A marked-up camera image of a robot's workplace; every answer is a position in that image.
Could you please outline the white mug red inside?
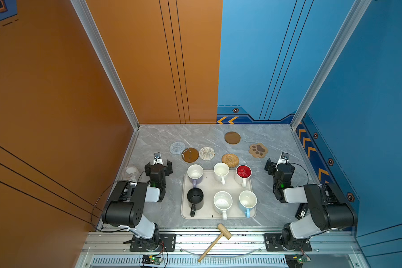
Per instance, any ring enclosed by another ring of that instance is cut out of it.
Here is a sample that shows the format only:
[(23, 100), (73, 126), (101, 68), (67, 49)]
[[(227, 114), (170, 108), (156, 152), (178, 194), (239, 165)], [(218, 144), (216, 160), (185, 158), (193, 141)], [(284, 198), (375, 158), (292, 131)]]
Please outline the white mug red inside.
[(241, 185), (243, 188), (247, 187), (252, 175), (252, 170), (247, 165), (239, 165), (236, 168), (236, 174), (234, 175), (234, 180), (237, 184)]

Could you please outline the black mug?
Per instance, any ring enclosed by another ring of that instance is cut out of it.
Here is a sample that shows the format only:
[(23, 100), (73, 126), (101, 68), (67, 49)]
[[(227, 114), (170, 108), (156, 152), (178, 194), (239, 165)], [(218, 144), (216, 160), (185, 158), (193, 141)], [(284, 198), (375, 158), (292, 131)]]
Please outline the black mug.
[(196, 212), (204, 206), (204, 193), (199, 188), (193, 188), (188, 191), (186, 198), (189, 202), (190, 216), (194, 217)]

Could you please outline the rattan round coaster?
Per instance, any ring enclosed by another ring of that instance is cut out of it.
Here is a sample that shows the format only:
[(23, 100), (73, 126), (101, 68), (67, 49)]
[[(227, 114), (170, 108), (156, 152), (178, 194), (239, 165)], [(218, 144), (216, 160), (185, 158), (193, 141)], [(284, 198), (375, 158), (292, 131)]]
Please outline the rattan round coaster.
[(239, 157), (235, 154), (224, 154), (221, 158), (222, 162), (228, 165), (229, 168), (235, 168), (239, 165)]

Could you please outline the dark wooden round coaster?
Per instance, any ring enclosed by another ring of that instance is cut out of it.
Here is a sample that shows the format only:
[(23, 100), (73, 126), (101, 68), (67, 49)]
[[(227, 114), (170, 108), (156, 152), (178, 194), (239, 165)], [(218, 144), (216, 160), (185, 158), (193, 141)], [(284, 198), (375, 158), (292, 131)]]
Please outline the dark wooden round coaster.
[(241, 141), (241, 136), (237, 132), (230, 131), (224, 135), (224, 139), (228, 144), (236, 145)]

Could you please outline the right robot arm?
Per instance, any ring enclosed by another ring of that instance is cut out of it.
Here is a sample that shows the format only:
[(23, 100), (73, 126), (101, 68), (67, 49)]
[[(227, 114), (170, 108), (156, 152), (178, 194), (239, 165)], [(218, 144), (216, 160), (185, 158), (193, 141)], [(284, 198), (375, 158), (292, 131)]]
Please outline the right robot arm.
[(336, 184), (291, 185), (295, 167), (287, 158), (274, 163), (267, 160), (265, 170), (273, 177), (273, 193), (281, 203), (296, 203), (308, 206), (308, 213), (287, 223), (275, 241), (284, 249), (299, 250), (313, 236), (331, 229), (343, 229), (357, 225), (357, 213)]

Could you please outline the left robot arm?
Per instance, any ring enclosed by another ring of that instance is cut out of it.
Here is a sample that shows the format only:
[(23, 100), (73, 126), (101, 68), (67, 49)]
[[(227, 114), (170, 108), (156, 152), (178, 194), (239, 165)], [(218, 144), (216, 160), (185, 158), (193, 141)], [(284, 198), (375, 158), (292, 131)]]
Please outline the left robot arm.
[(147, 251), (160, 246), (160, 232), (156, 223), (144, 214), (145, 203), (160, 203), (166, 193), (166, 177), (173, 173), (172, 162), (157, 159), (145, 165), (148, 182), (120, 181), (116, 184), (102, 212), (102, 222), (122, 227), (134, 234), (132, 242)]

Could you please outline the blue-grey woven coaster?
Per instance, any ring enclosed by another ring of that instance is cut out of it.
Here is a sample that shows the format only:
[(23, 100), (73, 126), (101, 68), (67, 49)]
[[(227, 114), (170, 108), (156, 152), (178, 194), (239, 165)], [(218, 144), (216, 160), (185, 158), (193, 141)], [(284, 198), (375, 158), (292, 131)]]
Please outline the blue-grey woven coaster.
[(174, 142), (169, 147), (169, 151), (173, 155), (180, 155), (185, 149), (186, 145), (181, 141)]

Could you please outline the paw shaped cork coaster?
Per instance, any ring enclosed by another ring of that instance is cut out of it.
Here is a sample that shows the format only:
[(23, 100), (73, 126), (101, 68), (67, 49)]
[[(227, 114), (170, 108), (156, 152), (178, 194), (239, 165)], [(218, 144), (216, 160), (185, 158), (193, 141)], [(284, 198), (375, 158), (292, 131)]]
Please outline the paw shaped cork coaster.
[(251, 144), (249, 146), (249, 153), (255, 158), (264, 158), (268, 154), (269, 150), (261, 143)]

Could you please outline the brown worn round coaster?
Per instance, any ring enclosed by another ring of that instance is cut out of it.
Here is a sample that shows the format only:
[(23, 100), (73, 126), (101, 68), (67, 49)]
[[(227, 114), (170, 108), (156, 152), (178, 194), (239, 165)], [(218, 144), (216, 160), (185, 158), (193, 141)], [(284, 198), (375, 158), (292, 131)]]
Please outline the brown worn round coaster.
[(199, 152), (197, 149), (195, 149), (193, 147), (186, 148), (182, 152), (182, 159), (186, 163), (194, 163), (195, 161), (198, 160), (198, 158), (199, 158)]

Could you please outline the multicolour woven coaster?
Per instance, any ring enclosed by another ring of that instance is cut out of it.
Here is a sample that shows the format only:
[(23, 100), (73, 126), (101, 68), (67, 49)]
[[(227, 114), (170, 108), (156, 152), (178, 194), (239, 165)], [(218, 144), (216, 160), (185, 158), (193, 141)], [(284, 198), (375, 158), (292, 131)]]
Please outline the multicolour woven coaster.
[(203, 147), (199, 150), (199, 157), (204, 161), (210, 161), (215, 157), (215, 151), (212, 147)]

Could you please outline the purple mug white inside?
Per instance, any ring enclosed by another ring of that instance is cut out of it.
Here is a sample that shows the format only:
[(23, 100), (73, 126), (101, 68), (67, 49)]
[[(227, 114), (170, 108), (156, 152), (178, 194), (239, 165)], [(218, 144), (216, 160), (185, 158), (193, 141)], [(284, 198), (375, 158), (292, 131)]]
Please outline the purple mug white inside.
[(187, 170), (187, 176), (192, 183), (193, 188), (196, 188), (203, 181), (204, 169), (198, 165), (191, 165)]

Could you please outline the black handheld device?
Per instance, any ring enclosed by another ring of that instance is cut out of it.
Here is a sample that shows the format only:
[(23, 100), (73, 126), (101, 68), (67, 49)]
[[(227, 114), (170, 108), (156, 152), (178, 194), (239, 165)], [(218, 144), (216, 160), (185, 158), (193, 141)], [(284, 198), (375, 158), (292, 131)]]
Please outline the black handheld device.
[(307, 215), (308, 209), (309, 207), (307, 203), (301, 203), (295, 214), (296, 219), (301, 220), (302, 218), (304, 218)]

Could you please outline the light blue mug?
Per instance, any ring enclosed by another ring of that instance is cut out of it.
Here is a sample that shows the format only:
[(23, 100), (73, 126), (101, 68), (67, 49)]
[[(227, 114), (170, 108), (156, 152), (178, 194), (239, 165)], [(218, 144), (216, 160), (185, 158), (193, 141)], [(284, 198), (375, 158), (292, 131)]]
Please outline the light blue mug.
[(239, 208), (246, 218), (255, 215), (255, 208), (258, 203), (257, 196), (252, 191), (243, 191), (239, 195)]

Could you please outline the beige serving tray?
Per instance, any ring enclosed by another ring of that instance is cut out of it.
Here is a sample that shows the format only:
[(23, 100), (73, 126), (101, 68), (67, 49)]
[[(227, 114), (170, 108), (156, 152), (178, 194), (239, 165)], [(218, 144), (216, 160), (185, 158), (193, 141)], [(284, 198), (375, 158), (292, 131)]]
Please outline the beige serving tray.
[(239, 196), (243, 191), (252, 191), (252, 183), (248, 182), (247, 186), (244, 188), (238, 184), (233, 176), (236, 174), (234, 170), (230, 171), (230, 176), (227, 178), (226, 183), (223, 185), (214, 178), (213, 170), (205, 170), (203, 174), (203, 180), (197, 185), (204, 193), (204, 204), (200, 210), (197, 210), (195, 215), (190, 216), (191, 207), (187, 199), (187, 193), (193, 188), (193, 183), (190, 181), (189, 176), (184, 175), (183, 181), (183, 194), (182, 194), (182, 206), (181, 215), (185, 219), (195, 220), (195, 219), (221, 219), (222, 216), (214, 210), (213, 198), (215, 194), (219, 191), (225, 191), (230, 193), (233, 204), (231, 208), (227, 211), (227, 218), (230, 219), (243, 219), (245, 218), (245, 213), (239, 206)]

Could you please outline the white speckled mug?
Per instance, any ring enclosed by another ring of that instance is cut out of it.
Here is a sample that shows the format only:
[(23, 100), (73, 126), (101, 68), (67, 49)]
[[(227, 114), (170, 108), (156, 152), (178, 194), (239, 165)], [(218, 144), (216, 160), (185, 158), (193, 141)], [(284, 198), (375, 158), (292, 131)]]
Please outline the white speckled mug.
[(233, 205), (233, 199), (230, 193), (219, 191), (213, 198), (214, 210), (221, 215), (223, 220), (228, 220), (228, 210)]

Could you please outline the wooden mallet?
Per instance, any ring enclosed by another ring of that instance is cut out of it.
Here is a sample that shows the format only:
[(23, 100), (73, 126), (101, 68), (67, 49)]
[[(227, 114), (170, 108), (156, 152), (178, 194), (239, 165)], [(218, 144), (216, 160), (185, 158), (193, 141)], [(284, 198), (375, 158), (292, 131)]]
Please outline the wooden mallet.
[(232, 233), (222, 224), (220, 223), (217, 226), (218, 230), (220, 231), (219, 236), (210, 244), (210, 246), (203, 252), (203, 254), (199, 257), (198, 262), (201, 262), (207, 254), (212, 250), (212, 248), (217, 244), (217, 242), (225, 237), (227, 240), (229, 240), (232, 237)]

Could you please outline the right green circuit board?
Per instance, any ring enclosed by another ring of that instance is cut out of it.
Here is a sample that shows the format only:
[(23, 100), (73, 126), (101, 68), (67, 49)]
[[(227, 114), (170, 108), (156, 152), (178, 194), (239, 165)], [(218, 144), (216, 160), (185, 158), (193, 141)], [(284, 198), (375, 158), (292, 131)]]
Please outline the right green circuit board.
[(289, 268), (302, 268), (304, 263), (311, 262), (306, 255), (285, 255), (285, 259)]

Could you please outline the green circuit board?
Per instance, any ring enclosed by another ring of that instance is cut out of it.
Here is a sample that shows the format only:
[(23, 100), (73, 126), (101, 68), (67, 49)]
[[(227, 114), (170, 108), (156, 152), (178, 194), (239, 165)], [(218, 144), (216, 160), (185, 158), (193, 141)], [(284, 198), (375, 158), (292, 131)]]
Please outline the green circuit board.
[(160, 266), (164, 262), (164, 258), (159, 255), (143, 255), (142, 266)]
[(285, 255), (285, 259), (289, 268), (302, 268), (304, 263), (311, 262), (306, 255)]

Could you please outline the left green circuit board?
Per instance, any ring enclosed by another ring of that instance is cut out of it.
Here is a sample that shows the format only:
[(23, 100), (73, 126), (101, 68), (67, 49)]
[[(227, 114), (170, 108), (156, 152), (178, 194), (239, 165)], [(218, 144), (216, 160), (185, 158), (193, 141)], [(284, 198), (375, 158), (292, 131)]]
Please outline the left green circuit board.
[(143, 255), (142, 266), (160, 266), (164, 262), (164, 258), (159, 255)]

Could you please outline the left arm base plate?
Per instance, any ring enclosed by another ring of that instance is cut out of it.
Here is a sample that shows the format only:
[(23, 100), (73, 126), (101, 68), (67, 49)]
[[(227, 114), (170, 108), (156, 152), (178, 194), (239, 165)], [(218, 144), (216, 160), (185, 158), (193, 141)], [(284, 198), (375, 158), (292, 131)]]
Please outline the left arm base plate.
[(130, 252), (160, 252), (165, 247), (167, 252), (174, 252), (176, 245), (175, 233), (155, 234), (151, 239), (133, 237)]

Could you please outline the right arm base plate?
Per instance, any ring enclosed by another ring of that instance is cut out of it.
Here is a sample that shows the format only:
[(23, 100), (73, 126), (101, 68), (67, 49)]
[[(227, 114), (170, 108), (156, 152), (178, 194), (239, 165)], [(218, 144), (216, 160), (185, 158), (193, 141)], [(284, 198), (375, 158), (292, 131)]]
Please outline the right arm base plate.
[(264, 234), (264, 242), (266, 250), (273, 251), (312, 251), (310, 241), (308, 239), (295, 239), (292, 236), (284, 237), (278, 233), (266, 233)]

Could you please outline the aluminium front rail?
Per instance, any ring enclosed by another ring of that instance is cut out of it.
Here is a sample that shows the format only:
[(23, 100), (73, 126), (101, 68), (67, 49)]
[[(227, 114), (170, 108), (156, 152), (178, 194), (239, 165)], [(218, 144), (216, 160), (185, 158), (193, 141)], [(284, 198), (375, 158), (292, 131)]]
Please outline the aluminium front rail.
[[(288, 268), (285, 255), (306, 255), (311, 262), (303, 268), (368, 268), (362, 250), (350, 232), (331, 231), (310, 239), (312, 251), (266, 250), (264, 234), (279, 233), (276, 228), (231, 228), (232, 237), (221, 238), (207, 256), (199, 257), (219, 236), (215, 228), (171, 228), (175, 233), (174, 252), (130, 252), (132, 236), (126, 232), (88, 235), (77, 268)], [(164, 258), (160, 266), (142, 266), (143, 255)]]

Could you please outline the left aluminium frame post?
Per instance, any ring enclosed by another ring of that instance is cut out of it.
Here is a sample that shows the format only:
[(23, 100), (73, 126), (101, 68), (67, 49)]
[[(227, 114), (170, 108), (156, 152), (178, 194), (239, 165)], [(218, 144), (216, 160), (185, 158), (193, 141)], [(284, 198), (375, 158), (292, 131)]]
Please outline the left aluminium frame post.
[(122, 108), (124, 109), (131, 126), (135, 131), (138, 131), (140, 128), (140, 123), (136, 117), (135, 111), (131, 105), (131, 102), (109, 55), (105, 42), (102, 39), (87, 2), (82, 0), (71, 0), (70, 2), (77, 13), (79, 21), (81, 22), (89, 41), (97, 54), (97, 57), (115, 91)]

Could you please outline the aluminium frame post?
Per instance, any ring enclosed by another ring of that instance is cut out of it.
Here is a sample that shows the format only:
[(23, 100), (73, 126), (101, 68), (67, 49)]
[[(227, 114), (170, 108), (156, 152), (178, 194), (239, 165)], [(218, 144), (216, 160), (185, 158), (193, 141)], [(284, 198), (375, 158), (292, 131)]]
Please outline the aluminium frame post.
[(102, 39), (87, 2), (82, 0), (71, 0), (70, 2), (77, 13), (79, 21), (81, 22), (89, 41), (97, 54), (97, 57), (115, 91), (122, 108), (124, 109), (131, 126), (135, 131), (138, 131), (140, 128), (140, 123), (136, 117), (135, 111), (131, 105), (131, 102), (109, 55), (105, 42)]
[(354, 33), (357, 25), (369, 7), (371, 0), (354, 1), (350, 11), (348, 12), (343, 24), (341, 25), (328, 53), (326, 54), (321, 66), (319, 67), (315, 77), (313, 78), (304, 98), (302, 99), (295, 116), (293, 117), (290, 128), (295, 131), (301, 123), (308, 108), (314, 101), (316, 95), (324, 84), (330, 71), (335, 65), (337, 59), (341, 55), (343, 49), (348, 43), (350, 37)]

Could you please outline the right aluminium frame post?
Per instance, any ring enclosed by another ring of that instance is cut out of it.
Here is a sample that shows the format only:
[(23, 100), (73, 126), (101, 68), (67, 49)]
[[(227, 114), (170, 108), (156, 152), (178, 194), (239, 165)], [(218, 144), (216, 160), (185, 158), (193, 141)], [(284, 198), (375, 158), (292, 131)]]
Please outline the right aluminium frame post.
[(316, 95), (324, 84), (330, 71), (335, 65), (337, 59), (341, 55), (343, 49), (348, 43), (350, 37), (354, 33), (357, 25), (369, 7), (371, 0), (354, 1), (350, 11), (348, 12), (343, 24), (341, 25), (328, 53), (326, 54), (321, 66), (319, 67), (315, 77), (313, 78), (304, 98), (302, 99), (295, 116), (293, 117), (290, 128), (295, 131), (301, 123), (308, 108), (314, 101)]

